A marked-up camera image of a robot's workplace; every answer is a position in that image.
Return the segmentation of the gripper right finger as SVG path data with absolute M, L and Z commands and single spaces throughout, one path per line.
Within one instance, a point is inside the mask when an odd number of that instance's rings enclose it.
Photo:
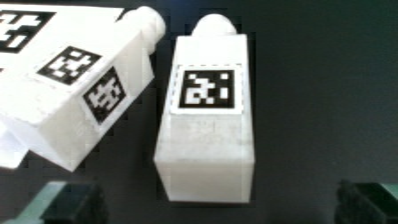
M 336 224 L 398 224 L 398 184 L 341 181 Z

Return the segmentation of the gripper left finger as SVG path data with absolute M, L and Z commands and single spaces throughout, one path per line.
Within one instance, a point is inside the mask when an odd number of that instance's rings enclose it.
M 100 185 L 48 182 L 11 224 L 107 224 Z

